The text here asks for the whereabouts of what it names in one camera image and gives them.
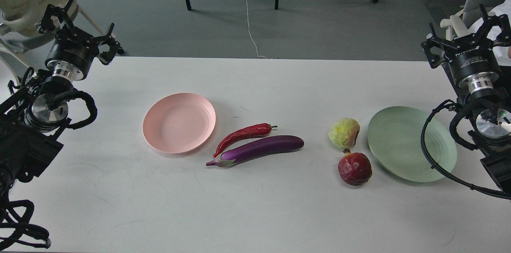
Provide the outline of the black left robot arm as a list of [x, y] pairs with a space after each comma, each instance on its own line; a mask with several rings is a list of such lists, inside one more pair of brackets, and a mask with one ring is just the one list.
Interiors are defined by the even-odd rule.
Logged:
[[93, 60], [108, 65], [124, 50], [113, 34], [93, 36], [73, 24], [69, 6], [49, 4], [36, 29], [53, 33], [55, 42], [46, 69], [29, 67], [19, 85], [8, 84], [10, 97], [1, 104], [1, 237], [2, 251], [18, 243], [49, 248], [50, 235], [31, 224], [34, 204], [28, 199], [10, 200], [15, 182], [28, 183], [46, 170], [62, 150], [58, 137], [65, 129], [76, 130], [97, 118], [93, 97], [73, 87], [87, 77]]

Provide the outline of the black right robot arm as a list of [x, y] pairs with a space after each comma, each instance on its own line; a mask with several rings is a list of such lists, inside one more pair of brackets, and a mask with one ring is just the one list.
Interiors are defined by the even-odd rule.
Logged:
[[[468, 31], [458, 14], [442, 22], [453, 34], [438, 37], [430, 25], [431, 35], [421, 44], [429, 66], [444, 69], [457, 98], [432, 110], [420, 133], [420, 147], [431, 168], [449, 180], [488, 196], [510, 199], [510, 67], [499, 65], [493, 53], [497, 46], [510, 46], [510, 22], [506, 14], [488, 13], [483, 4], [479, 8], [482, 24], [475, 33]], [[480, 162], [497, 190], [461, 180], [429, 153], [426, 129], [442, 109], [455, 112], [450, 135], [462, 147], [481, 151]]]

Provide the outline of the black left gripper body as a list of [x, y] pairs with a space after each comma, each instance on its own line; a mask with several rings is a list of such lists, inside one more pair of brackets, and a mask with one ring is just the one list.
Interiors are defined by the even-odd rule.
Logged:
[[99, 37], [82, 30], [75, 33], [58, 30], [44, 65], [53, 72], [63, 67], [71, 68], [74, 80], [83, 80], [88, 76], [93, 59], [100, 53], [99, 46], [103, 44]]

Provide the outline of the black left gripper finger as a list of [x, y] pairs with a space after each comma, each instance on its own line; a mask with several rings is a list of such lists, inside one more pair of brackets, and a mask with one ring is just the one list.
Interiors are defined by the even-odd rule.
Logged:
[[70, 28], [72, 26], [72, 19], [68, 15], [68, 10], [69, 6], [64, 6], [62, 8], [60, 6], [48, 4], [40, 22], [38, 22], [38, 33], [45, 34], [55, 31], [57, 26], [62, 24]]
[[[110, 24], [106, 34], [95, 37], [95, 57], [103, 65], [109, 65], [115, 56], [121, 51], [121, 44], [115, 40], [113, 29], [115, 24]], [[100, 51], [100, 47], [107, 45], [107, 51]]]

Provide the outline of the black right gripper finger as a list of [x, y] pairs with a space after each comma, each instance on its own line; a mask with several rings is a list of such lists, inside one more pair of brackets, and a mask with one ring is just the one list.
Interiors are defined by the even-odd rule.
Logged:
[[445, 51], [449, 46], [449, 40], [441, 38], [436, 34], [433, 23], [429, 23], [430, 35], [426, 38], [425, 42], [420, 44], [426, 60], [431, 69], [436, 69], [445, 63]]
[[[510, 46], [511, 30], [508, 16], [506, 14], [500, 16], [489, 15], [483, 4], [479, 5], [479, 9], [483, 23], [473, 34], [473, 44], [479, 46]], [[498, 26], [500, 33], [495, 39], [490, 39], [488, 34], [494, 26]]]

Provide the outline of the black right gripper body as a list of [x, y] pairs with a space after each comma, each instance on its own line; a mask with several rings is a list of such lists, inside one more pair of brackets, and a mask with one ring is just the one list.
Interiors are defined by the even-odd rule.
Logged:
[[477, 79], [494, 83], [500, 78], [501, 69], [491, 39], [469, 34], [454, 40], [440, 39], [439, 43], [454, 88], [475, 88], [471, 84]]

